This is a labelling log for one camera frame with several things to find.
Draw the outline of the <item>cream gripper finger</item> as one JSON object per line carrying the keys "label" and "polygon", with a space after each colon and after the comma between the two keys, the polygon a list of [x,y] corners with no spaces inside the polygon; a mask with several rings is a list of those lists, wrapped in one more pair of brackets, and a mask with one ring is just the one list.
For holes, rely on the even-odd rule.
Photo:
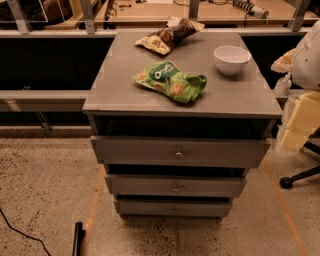
{"label": "cream gripper finger", "polygon": [[295,48],[289,50],[284,55],[279,57],[271,65],[271,70],[277,73],[287,73],[292,71],[293,57]]}

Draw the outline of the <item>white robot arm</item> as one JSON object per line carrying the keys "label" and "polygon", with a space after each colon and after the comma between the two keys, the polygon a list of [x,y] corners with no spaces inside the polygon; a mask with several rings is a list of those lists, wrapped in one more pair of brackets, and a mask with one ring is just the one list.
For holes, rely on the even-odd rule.
{"label": "white robot arm", "polygon": [[307,90],[320,90],[320,20],[299,41],[271,65],[277,73],[289,72],[294,84]]}

